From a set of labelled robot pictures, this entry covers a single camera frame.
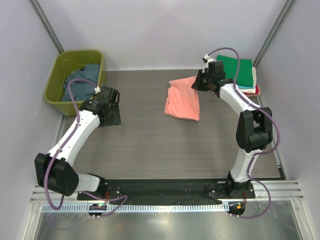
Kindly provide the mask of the salmon pink t shirt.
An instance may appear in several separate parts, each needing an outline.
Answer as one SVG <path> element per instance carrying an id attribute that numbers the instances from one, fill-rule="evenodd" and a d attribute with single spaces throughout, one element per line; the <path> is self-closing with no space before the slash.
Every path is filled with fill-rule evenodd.
<path id="1" fill-rule="evenodd" d="M 195 76 L 170 80 L 164 114 L 183 120 L 200 120 L 200 103 L 197 90 L 192 88 Z"/>

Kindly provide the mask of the olive green plastic bin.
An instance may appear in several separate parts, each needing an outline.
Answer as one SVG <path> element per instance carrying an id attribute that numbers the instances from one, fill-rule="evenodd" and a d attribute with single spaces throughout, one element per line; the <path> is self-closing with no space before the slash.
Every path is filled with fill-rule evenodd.
<path id="1" fill-rule="evenodd" d="M 106 81 L 106 76 L 104 73 L 104 56 L 98 50 L 63 52 L 56 58 L 52 67 L 44 91 L 44 99 L 67 117 L 75 116 L 76 110 L 71 101 L 62 101 L 63 95 L 67 91 L 64 84 L 69 75 L 83 69 L 88 64 L 100 66 L 97 85 L 101 87 Z"/>

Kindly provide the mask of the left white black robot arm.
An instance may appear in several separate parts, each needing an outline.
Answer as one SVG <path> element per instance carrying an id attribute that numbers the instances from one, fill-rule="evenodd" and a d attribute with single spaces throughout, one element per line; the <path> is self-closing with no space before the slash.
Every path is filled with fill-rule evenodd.
<path id="1" fill-rule="evenodd" d="M 74 122 L 60 141 L 48 151 L 39 153 L 34 160 L 38 185 L 65 197 L 75 192 L 88 192 L 95 200 L 106 194 L 104 178 L 90 173 L 76 173 L 73 169 L 82 146 L 96 128 L 121 124 L 119 102 L 111 100 L 84 101 Z"/>

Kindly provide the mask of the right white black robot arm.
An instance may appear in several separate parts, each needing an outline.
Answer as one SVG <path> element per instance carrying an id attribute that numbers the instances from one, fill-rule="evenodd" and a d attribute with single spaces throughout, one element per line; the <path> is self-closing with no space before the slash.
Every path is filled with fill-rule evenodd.
<path id="1" fill-rule="evenodd" d="M 225 192 L 231 198 L 241 198 L 250 188 L 253 180 L 251 172 L 256 160 L 273 140 L 272 111 L 246 97 L 232 79 L 225 78 L 224 71 L 213 73 L 200 69 L 191 88 L 212 91 L 238 116 L 235 139 L 239 151 L 227 175 Z"/>

